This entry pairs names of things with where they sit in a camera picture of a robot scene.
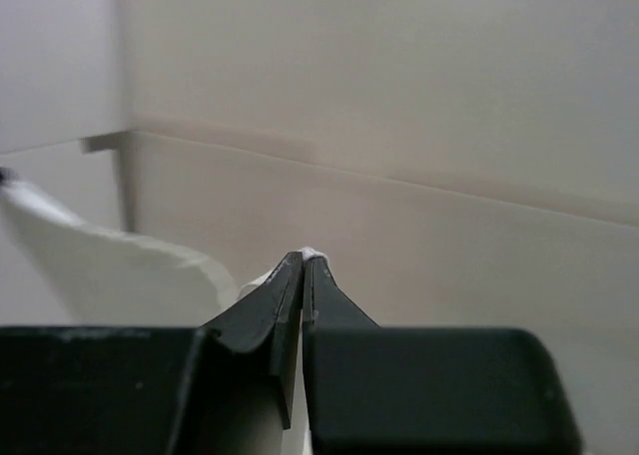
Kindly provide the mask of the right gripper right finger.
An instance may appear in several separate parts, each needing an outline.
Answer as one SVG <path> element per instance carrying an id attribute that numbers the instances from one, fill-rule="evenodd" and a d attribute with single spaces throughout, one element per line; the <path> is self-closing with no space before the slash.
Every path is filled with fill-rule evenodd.
<path id="1" fill-rule="evenodd" d="M 317 326 L 348 329 L 378 327 L 338 287 L 323 257 L 313 257 L 305 263 L 303 333 L 309 333 Z"/>

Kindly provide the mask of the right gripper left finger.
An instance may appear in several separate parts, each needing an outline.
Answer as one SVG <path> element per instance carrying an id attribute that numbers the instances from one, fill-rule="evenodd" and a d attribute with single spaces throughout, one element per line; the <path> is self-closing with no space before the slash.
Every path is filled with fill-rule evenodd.
<path id="1" fill-rule="evenodd" d="M 304 285 L 304 258 L 287 253 L 246 296 L 204 325 L 204 383 L 266 385 L 283 428 L 291 428 Z"/>

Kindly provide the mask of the white t shirt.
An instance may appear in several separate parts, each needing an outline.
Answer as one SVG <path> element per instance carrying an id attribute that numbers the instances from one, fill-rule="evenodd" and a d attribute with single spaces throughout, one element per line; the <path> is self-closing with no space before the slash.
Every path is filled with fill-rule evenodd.
<path id="1" fill-rule="evenodd" d="M 74 319 L 87 325 L 200 326 L 291 266 L 284 259 L 239 286 L 207 254 L 100 227 L 19 179 L 2 183 L 1 215 Z"/>

